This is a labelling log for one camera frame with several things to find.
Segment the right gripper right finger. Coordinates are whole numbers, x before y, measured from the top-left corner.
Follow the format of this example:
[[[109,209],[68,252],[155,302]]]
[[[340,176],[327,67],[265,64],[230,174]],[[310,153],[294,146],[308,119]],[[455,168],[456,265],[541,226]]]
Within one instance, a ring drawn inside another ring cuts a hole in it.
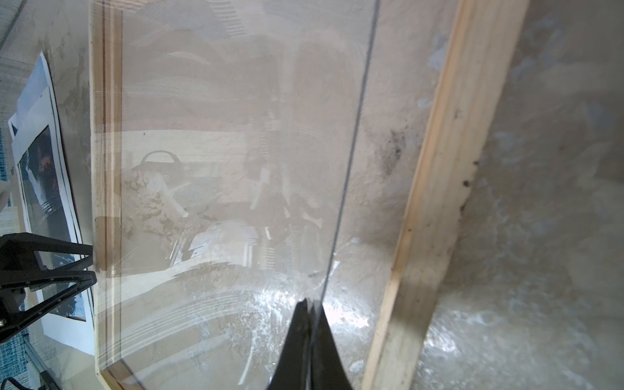
[[[351,390],[323,305],[312,306],[310,389]]]

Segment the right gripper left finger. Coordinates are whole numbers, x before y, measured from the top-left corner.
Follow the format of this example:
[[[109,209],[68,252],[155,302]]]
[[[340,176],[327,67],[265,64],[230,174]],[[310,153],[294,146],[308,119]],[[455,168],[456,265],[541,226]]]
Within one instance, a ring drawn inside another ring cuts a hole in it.
[[[310,365],[311,319],[308,301],[297,303],[276,370],[267,390],[303,390]]]

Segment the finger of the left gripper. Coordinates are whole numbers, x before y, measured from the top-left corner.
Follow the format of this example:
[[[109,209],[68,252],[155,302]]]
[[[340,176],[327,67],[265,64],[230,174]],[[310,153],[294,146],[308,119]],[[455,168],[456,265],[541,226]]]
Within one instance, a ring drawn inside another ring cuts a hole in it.
[[[78,254],[83,258],[57,268],[47,268],[39,253]],[[5,271],[88,271],[93,247],[22,232],[1,236],[1,275]]]
[[[97,276],[93,271],[5,271],[1,275],[1,342],[9,341],[57,306],[96,283]],[[28,310],[20,310],[25,289],[40,289],[50,284],[69,286]]]

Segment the wooden picture frame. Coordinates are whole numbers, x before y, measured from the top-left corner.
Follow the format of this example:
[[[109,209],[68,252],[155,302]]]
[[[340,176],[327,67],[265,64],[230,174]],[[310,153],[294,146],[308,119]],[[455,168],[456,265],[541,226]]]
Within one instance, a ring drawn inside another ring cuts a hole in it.
[[[353,388],[408,388],[526,1],[380,3],[321,304]]]

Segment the clear acrylic sheet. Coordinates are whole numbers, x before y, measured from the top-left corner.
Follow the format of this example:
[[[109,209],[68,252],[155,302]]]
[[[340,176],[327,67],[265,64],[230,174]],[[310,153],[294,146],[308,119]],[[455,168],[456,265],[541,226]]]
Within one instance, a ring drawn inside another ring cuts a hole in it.
[[[322,301],[377,1],[92,1],[96,372],[267,389]]]

